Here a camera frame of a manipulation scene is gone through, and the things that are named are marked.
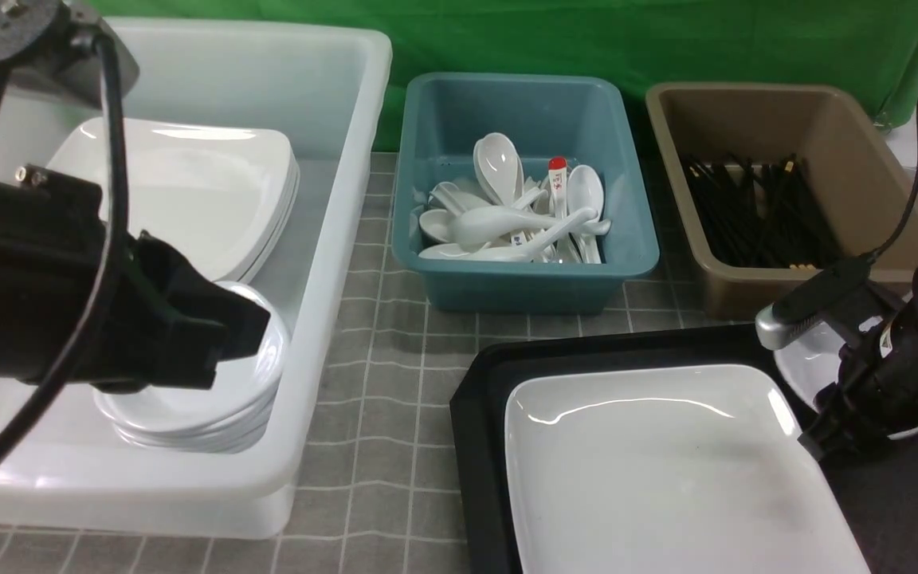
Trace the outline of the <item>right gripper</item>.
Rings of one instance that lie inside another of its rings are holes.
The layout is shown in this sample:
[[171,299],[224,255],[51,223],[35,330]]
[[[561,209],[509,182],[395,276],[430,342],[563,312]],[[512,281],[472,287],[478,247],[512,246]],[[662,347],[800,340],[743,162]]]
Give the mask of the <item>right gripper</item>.
[[800,443],[817,461],[880,454],[918,427],[918,297],[846,353]]

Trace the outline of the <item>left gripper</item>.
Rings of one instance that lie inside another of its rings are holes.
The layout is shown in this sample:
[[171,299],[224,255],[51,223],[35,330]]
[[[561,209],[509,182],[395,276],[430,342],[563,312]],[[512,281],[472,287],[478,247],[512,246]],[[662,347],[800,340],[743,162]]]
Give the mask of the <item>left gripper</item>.
[[[127,46],[83,2],[0,1],[0,109],[15,87],[98,108],[112,124],[138,79]],[[36,385],[49,373],[94,293],[107,234],[117,276],[63,381],[111,393],[208,389],[218,363],[255,355],[268,310],[100,214],[128,186],[127,171],[98,184],[33,164],[0,183],[0,378]]]

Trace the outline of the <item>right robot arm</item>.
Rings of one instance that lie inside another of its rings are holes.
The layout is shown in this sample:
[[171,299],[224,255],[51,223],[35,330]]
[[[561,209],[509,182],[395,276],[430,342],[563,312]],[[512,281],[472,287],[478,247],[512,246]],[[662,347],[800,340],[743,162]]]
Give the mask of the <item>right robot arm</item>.
[[869,277],[871,257],[846,258],[779,302],[784,322],[819,319],[838,328],[837,381],[819,392],[818,415],[800,443],[817,461],[877,450],[918,427],[918,266],[899,302]]

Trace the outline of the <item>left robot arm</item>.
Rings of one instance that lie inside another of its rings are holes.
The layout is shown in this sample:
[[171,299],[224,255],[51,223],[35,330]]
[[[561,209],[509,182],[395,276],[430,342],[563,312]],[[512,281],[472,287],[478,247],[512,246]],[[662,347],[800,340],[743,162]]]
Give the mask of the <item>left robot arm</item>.
[[63,380],[131,395],[207,390],[218,364],[254,356],[271,320],[262,304],[205,279],[171,245],[112,222],[130,211],[124,143],[113,131],[138,79],[130,51],[76,1],[0,1],[0,109],[14,86],[102,110],[105,179],[28,163],[0,182],[0,378],[41,382],[92,296],[107,238],[117,278],[101,322]]

